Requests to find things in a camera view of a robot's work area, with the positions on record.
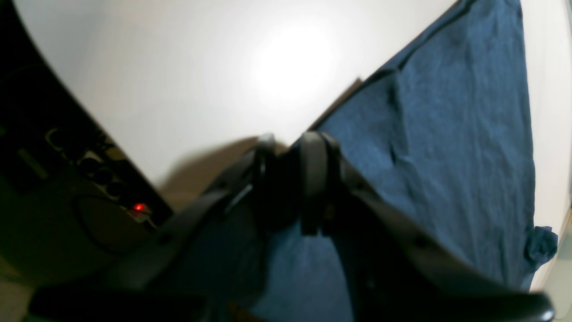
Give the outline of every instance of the blue cloth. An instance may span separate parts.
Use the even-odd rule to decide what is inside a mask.
[[[383,199],[485,276],[527,288],[554,255],[556,236],[533,226],[518,1],[460,1],[317,130],[339,140]],[[297,223],[263,246],[242,207],[206,223],[153,288],[209,294],[217,321],[229,321],[229,300],[266,321],[351,321],[331,239],[301,236]]]
[[[527,288],[554,256],[556,236],[533,227],[518,1],[460,1],[317,130],[383,199],[484,275]]]

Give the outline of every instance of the cable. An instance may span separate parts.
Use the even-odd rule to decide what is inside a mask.
[[[46,64],[31,64],[31,65],[25,65],[22,67],[18,67],[14,70],[12,70],[11,72],[9,72],[8,74],[4,75],[2,78],[0,78],[0,85],[2,83],[4,83],[6,80],[8,80],[8,78],[23,72],[24,70],[30,69],[30,68],[37,68],[37,67],[47,67]]]
[[[95,237],[91,230],[88,227],[88,224],[85,222],[84,217],[82,216],[81,213],[81,208],[80,208],[80,201],[83,199],[96,199],[96,200],[101,200],[101,201],[105,201],[105,202],[109,202],[112,203],[114,205],[119,206],[119,203],[117,203],[114,200],[111,200],[109,198],[105,198],[105,197],[100,197],[100,196],[96,196],[96,195],[76,195],[72,200],[71,200],[71,209],[74,215],[74,218],[76,219],[77,223],[79,224],[81,230],[84,231],[85,235],[87,236],[87,238],[96,246],[98,247],[100,250],[106,252],[106,253],[110,253],[110,254],[114,254],[114,255],[125,255],[128,252],[122,252],[119,250],[114,250],[112,249],[110,246],[105,245],[103,242],[101,242],[99,239],[97,239],[97,237]]]
[[[147,219],[147,221],[149,222],[149,224],[151,225],[151,227],[155,228],[155,229],[159,229],[159,227],[157,227],[157,225],[155,225],[155,223],[151,220],[151,218]]]

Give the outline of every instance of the blue fabric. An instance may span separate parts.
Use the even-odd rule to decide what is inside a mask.
[[[489,278],[527,288],[555,254],[556,236],[533,226],[518,1],[459,2],[317,130],[337,138],[387,202]],[[252,211],[235,211],[231,220],[206,223],[154,288],[211,295],[217,321],[229,320],[230,300],[266,321],[353,319],[329,238],[301,236],[297,223],[263,246]]]
[[[383,199],[484,275],[527,288],[554,256],[556,236],[533,227],[518,1],[459,2],[317,130]]]

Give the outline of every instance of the red led light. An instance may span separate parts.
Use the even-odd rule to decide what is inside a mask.
[[[136,203],[135,205],[133,205],[133,210],[137,210],[137,211],[144,211],[147,208],[147,205],[144,203]]]

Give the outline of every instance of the wrinkled blue sheet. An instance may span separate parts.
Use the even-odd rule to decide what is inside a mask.
[[[533,226],[518,1],[460,1],[317,130],[339,140],[387,202],[485,276],[526,289],[554,255],[556,236]],[[352,321],[331,239],[302,236],[297,223],[262,246],[251,211],[241,207],[205,223],[153,288],[210,295],[216,321],[230,320],[229,300],[265,321]]]
[[[533,227],[518,0],[460,1],[317,130],[339,140],[383,199],[486,276],[527,288],[554,256],[555,234]]]

